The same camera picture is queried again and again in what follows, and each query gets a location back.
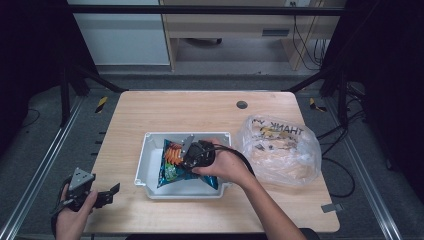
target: white plastic tray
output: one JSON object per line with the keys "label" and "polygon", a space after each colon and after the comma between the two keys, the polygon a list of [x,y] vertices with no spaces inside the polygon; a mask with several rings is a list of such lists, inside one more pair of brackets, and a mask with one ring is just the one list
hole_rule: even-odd
{"label": "white plastic tray", "polygon": [[193,141],[207,138],[217,138],[222,145],[231,146],[231,137],[228,132],[149,132],[144,136],[138,163],[135,185],[144,187],[151,199],[202,199],[220,198],[230,182],[218,178],[218,190],[215,190],[201,179],[181,180],[160,188],[158,185],[159,170],[162,159],[164,139],[181,142],[191,134]]}

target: human arm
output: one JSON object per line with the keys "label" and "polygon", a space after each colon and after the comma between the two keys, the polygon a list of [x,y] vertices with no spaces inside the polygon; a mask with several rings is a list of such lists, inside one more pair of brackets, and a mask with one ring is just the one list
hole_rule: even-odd
{"label": "human arm", "polygon": [[[68,185],[65,186],[61,200],[65,200]],[[87,223],[88,215],[90,215],[94,203],[97,199],[97,191],[93,190],[87,196],[83,206],[78,212],[74,212],[69,208],[64,208],[58,215],[56,222],[56,239],[57,240],[77,240],[81,238]]]}
{"label": "human arm", "polygon": [[[219,144],[215,139],[210,141]],[[258,215],[268,239],[305,239],[299,228],[234,154],[218,150],[211,166],[194,168],[193,172],[217,176],[239,185]]]}

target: white cabinet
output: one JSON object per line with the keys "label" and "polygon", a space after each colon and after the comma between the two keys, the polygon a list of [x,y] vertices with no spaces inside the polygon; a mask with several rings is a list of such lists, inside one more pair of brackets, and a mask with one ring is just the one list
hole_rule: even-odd
{"label": "white cabinet", "polygon": [[[68,0],[69,4],[158,5],[157,0]],[[96,65],[169,65],[159,14],[74,14]]]}

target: human hand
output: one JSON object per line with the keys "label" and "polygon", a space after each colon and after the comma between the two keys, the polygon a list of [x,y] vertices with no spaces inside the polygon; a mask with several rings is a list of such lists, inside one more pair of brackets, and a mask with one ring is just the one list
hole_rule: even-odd
{"label": "human hand", "polygon": [[[67,184],[62,192],[61,201],[66,198],[68,186],[69,185]],[[69,208],[64,208],[59,213],[56,223],[57,240],[77,240],[81,238],[85,224],[87,223],[88,215],[90,215],[93,210],[94,203],[96,203],[97,193],[98,192],[96,190],[91,191],[78,212],[74,212]]]}
{"label": "human hand", "polygon": [[[220,144],[218,139],[205,139],[213,144]],[[200,175],[212,175],[243,187],[248,179],[254,178],[243,161],[233,153],[225,150],[216,150],[215,161],[208,167],[195,167],[192,170]]]}

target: desk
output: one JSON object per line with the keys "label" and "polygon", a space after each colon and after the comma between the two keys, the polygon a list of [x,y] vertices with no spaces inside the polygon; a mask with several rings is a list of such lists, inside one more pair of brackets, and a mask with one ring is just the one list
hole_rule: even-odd
{"label": "desk", "polygon": [[[159,2],[161,5],[193,6],[289,6],[288,0],[160,0]],[[344,7],[345,3],[346,0],[310,0],[306,6]],[[303,42],[308,43],[311,39],[331,39],[339,21],[338,16],[297,16],[296,25],[299,31],[297,34],[294,31],[294,17],[289,15],[163,14],[162,17],[172,69],[175,69],[180,38],[264,37],[280,39],[292,69],[297,70],[302,64],[301,57],[308,57],[305,55],[306,48]]]}
{"label": "desk", "polygon": [[[236,103],[246,101],[239,109]],[[234,137],[251,114],[269,114],[304,124],[289,92],[124,92],[95,162],[93,187],[108,190],[121,183],[114,203],[90,215],[91,233],[249,233],[263,232],[244,192],[237,185],[220,199],[151,200],[134,185],[146,132],[230,132]],[[339,221],[321,205],[331,199],[320,175],[304,187],[263,184],[298,227],[335,232]]]}

